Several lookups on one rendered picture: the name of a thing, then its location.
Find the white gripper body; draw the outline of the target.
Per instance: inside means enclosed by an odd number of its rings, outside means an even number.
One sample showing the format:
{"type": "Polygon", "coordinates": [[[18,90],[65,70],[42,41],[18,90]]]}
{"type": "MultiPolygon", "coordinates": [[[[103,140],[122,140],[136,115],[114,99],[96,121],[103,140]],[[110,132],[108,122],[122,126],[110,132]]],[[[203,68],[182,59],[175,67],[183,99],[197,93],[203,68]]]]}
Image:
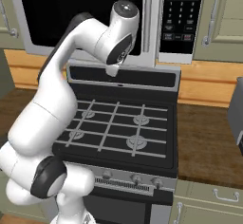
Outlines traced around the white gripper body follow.
{"type": "Polygon", "coordinates": [[[116,77],[118,74],[120,66],[119,65],[107,65],[105,67],[105,72],[108,76],[116,77]]]}

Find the white microwave oven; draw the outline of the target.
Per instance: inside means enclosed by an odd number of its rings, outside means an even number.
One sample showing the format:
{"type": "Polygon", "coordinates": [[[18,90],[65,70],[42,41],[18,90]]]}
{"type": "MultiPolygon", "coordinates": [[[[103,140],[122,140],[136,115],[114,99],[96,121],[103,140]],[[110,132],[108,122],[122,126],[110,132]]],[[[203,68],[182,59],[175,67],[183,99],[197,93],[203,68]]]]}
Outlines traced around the white microwave oven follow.
{"type": "Polygon", "coordinates": [[[192,62],[200,7],[201,0],[152,0],[155,65],[192,62]]]}

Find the microwave door with black window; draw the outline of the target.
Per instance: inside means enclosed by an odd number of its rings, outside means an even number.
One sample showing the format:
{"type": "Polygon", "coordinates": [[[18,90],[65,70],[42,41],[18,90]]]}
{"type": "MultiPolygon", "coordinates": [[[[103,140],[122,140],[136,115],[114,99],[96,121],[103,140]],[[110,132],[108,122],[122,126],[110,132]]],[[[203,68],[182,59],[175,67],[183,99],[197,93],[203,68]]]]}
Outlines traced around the microwave door with black window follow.
{"type": "MultiPolygon", "coordinates": [[[[21,30],[25,51],[48,55],[57,45],[71,21],[78,13],[87,11],[105,25],[109,24],[113,4],[118,0],[12,0],[21,30]]],[[[128,0],[140,11],[140,26],[134,49],[126,59],[128,65],[153,67],[155,44],[150,23],[149,51],[143,52],[144,0],[128,0]]]]}

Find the black oven door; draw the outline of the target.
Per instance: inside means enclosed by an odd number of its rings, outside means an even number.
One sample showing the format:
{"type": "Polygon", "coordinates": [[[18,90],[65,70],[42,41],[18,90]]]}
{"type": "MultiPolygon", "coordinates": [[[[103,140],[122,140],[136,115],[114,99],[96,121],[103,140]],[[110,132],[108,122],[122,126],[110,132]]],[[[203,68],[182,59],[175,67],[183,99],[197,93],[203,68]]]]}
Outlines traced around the black oven door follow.
{"type": "Polygon", "coordinates": [[[84,205],[99,224],[150,224],[151,208],[144,203],[86,196],[84,205]]]}

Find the black gas stove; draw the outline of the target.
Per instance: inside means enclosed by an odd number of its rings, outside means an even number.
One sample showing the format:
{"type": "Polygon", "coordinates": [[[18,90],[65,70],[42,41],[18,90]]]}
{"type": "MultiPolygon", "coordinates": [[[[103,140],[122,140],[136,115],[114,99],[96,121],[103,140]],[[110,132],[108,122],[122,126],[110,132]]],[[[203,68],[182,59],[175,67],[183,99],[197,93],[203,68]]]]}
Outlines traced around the black gas stove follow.
{"type": "Polygon", "coordinates": [[[168,224],[178,179],[179,68],[124,66],[110,77],[102,65],[70,62],[66,76],[78,109],[54,154],[92,170],[95,187],[88,196],[144,203],[150,224],[168,224]],[[104,170],[111,179],[103,179],[104,170]],[[138,185],[134,174],[142,177],[138,185]]]}

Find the grey countertop appliance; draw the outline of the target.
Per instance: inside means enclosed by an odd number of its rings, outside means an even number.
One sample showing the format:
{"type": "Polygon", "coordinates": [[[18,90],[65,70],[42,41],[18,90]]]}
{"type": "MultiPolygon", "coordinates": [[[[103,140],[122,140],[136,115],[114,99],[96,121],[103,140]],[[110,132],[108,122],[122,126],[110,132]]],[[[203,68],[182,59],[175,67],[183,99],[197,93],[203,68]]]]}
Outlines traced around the grey countertop appliance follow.
{"type": "Polygon", "coordinates": [[[236,79],[236,86],[228,108],[228,123],[235,144],[243,156],[243,77],[236,79]]]}

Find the green drawer front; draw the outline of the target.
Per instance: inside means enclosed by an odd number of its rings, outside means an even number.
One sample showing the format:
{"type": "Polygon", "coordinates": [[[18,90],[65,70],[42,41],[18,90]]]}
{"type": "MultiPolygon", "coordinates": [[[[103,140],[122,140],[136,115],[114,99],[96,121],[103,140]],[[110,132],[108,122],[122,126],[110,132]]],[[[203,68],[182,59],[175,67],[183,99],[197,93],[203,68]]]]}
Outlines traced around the green drawer front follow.
{"type": "Polygon", "coordinates": [[[205,203],[219,204],[243,209],[243,190],[230,187],[216,186],[211,184],[192,182],[187,180],[178,180],[175,190],[176,197],[182,197],[188,200],[197,200],[205,203]],[[218,189],[220,197],[234,199],[234,192],[240,193],[239,202],[222,201],[215,197],[213,189],[218,189]]]}

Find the green wall cupboard door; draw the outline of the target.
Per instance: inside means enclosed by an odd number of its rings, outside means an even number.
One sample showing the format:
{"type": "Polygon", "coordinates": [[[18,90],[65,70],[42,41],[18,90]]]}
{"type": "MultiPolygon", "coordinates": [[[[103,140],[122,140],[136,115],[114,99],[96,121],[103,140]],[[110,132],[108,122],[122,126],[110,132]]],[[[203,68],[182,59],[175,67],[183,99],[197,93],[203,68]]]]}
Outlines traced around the green wall cupboard door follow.
{"type": "Polygon", "coordinates": [[[211,43],[201,41],[207,35],[215,0],[202,0],[194,59],[243,63],[243,0],[219,0],[211,43]]]}
{"type": "Polygon", "coordinates": [[[16,28],[18,31],[18,37],[11,37],[6,30],[4,25],[3,16],[0,13],[0,48],[6,49],[23,49],[24,44],[22,42],[20,27],[17,21],[17,16],[15,12],[12,0],[3,0],[6,14],[9,20],[9,26],[11,28],[16,28]]]}

